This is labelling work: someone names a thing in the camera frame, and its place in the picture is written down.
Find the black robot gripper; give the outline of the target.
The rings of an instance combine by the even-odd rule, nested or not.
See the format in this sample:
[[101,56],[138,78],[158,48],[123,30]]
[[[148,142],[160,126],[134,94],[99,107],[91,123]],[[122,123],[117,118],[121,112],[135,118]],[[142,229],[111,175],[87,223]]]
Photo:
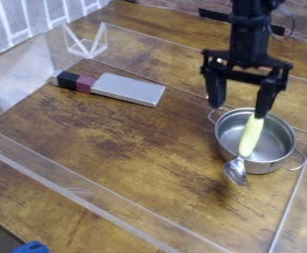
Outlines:
[[[268,55],[269,29],[265,26],[244,26],[233,24],[230,50],[202,51],[204,65],[201,73],[206,80],[209,103],[218,109],[226,101],[228,80],[236,80],[257,84],[256,117],[264,119],[272,109],[277,91],[286,89],[289,71],[293,64],[284,62]],[[240,66],[244,69],[270,67],[266,76],[234,70]]]

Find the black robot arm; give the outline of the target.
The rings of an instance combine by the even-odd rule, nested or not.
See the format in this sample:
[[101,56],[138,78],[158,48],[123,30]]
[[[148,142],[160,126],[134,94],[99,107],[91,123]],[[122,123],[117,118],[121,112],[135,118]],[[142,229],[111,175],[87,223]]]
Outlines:
[[218,109],[226,102],[228,80],[260,86],[256,117],[264,119],[272,110],[276,97],[288,87],[290,62],[268,54],[272,34],[272,12],[285,0],[232,0],[233,13],[230,50],[202,51],[201,74],[206,80],[209,104]]

